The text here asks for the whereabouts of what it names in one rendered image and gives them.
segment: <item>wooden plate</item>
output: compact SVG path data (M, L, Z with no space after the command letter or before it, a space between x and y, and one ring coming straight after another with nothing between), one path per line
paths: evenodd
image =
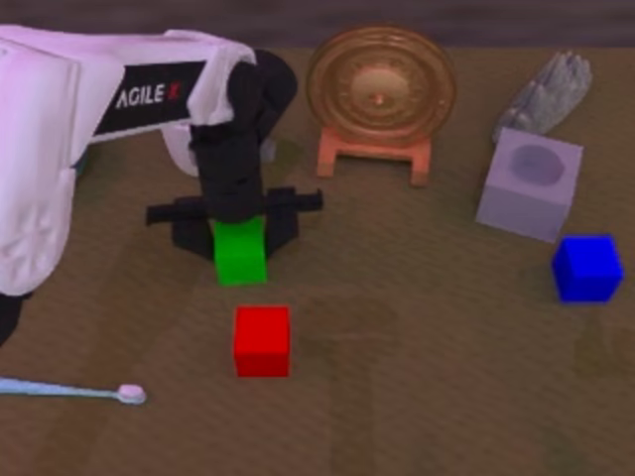
M309 105L325 127L349 140L400 145L430 137L454 105L454 75L444 51L394 26L349 30L313 55Z

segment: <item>gray hand sculpture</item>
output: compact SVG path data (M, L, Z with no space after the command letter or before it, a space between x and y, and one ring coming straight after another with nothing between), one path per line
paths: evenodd
M492 139L503 127L544 135L569 116L590 89L589 62L572 52L557 53L514 98L498 120Z

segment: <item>agile x logo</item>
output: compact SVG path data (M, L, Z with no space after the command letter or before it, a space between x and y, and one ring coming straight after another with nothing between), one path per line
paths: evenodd
M127 66L95 135L190 118L188 99L204 61Z

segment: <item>wooden stand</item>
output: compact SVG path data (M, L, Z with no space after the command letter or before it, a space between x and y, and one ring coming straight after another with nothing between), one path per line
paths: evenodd
M333 177L338 155L410 162L412 164L410 184L412 186L428 184L431 157L430 138L421 138L404 147L369 146L345 141L333 129L323 127L317 154L318 177Z

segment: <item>purple cube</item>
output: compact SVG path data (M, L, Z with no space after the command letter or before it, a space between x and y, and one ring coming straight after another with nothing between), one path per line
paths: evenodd
M581 146L504 128L476 221L554 243L572 207Z

